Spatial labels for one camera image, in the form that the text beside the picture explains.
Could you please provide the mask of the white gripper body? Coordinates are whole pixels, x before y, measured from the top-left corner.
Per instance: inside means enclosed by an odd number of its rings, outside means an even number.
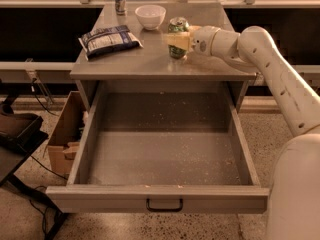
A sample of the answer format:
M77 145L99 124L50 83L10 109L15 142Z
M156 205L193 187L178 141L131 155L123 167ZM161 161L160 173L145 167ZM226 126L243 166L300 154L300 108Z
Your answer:
M197 28L192 34L192 49L198 54L211 56L211 46L218 31L219 28L214 26Z

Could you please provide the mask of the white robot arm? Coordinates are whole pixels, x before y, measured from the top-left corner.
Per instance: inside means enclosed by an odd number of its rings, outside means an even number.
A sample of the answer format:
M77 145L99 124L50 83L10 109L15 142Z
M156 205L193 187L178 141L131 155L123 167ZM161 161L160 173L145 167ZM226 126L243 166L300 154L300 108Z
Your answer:
M192 26L167 43L214 56L263 75L293 135L275 162L268 200L267 240L320 240L320 97L283 58L271 35L251 26L240 33Z

